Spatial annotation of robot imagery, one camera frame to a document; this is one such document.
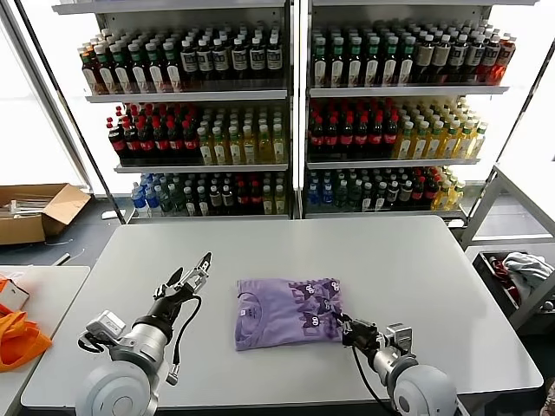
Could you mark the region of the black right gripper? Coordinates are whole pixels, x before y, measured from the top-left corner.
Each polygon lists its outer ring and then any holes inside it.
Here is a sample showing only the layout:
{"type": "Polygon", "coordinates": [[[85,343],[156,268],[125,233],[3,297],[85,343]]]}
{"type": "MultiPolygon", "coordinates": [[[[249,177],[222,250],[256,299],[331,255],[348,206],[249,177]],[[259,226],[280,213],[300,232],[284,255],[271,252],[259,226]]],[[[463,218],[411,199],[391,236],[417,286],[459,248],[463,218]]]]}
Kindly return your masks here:
{"type": "Polygon", "coordinates": [[[381,333],[374,323],[352,321],[348,315],[343,313],[335,313],[334,317],[343,346],[350,345],[350,330],[352,329],[352,344],[364,354],[370,354],[382,347],[381,333]]]}

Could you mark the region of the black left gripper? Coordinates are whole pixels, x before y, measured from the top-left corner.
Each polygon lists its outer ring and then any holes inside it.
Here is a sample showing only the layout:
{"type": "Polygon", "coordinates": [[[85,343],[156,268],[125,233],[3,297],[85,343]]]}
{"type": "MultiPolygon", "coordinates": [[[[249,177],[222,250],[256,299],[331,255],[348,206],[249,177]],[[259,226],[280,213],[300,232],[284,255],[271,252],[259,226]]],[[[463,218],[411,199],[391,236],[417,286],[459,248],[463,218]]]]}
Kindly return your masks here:
{"type": "Polygon", "coordinates": [[[193,299],[192,290],[201,290],[206,284],[211,265],[212,253],[208,251],[193,268],[186,271],[182,267],[178,268],[166,283],[154,291],[153,296],[158,298],[144,316],[135,320],[134,326],[145,324],[157,328],[163,334],[171,334],[181,304],[193,299]]]}

